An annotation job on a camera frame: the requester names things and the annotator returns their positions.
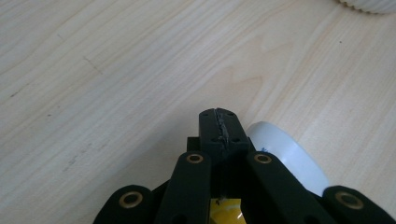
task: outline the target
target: light wood surface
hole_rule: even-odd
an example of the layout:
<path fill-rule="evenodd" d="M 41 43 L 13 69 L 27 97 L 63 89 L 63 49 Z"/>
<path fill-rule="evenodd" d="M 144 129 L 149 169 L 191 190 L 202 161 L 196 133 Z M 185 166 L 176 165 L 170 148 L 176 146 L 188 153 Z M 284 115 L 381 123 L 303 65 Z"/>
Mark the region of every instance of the light wood surface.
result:
<path fill-rule="evenodd" d="M 287 131 L 396 217 L 396 15 L 333 0 L 0 2 L 0 223 L 92 223 L 198 114 Z"/>

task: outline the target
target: white tape roll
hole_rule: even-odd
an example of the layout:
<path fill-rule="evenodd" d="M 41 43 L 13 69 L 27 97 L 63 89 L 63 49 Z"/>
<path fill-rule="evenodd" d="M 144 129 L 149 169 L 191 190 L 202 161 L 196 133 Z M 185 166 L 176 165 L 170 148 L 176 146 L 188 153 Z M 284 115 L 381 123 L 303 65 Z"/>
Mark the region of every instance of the white tape roll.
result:
<path fill-rule="evenodd" d="M 247 129 L 254 147 L 277 156 L 289 171 L 313 193 L 321 196 L 329 187 L 329 180 L 305 150 L 275 125 L 258 122 Z"/>

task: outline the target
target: wood grain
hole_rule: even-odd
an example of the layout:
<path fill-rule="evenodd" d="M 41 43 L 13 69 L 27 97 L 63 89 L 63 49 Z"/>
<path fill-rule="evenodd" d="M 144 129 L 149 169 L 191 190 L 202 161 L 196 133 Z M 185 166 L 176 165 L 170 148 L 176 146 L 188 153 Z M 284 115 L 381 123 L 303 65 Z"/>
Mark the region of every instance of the wood grain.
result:
<path fill-rule="evenodd" d="M 332 0 L 0 2 L 0 222 L 92 223 L 198 113 L 284 129 L 396 217 L 396 15 Z"/>

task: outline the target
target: white ridged object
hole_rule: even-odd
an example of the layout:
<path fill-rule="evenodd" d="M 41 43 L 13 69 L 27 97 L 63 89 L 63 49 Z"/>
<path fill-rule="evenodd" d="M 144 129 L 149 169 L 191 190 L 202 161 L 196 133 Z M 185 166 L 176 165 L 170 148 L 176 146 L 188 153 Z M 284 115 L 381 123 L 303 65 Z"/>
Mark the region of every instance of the white ridged object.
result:
<path fill-rule="evenodd" d="M 349 7 L 371 13 L 396 12 L 396 0 L 340 0 Z"/>

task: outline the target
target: yellow object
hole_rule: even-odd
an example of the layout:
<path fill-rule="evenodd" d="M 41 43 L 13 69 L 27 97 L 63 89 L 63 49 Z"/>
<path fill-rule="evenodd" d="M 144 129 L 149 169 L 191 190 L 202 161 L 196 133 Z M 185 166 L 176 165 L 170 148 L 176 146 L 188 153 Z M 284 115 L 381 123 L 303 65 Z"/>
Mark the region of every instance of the yellow object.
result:
<path fill-rule="evenodd" d="M 240 199 L 212 199 L 210 201 L 211 224 L 246 224 Z"/>

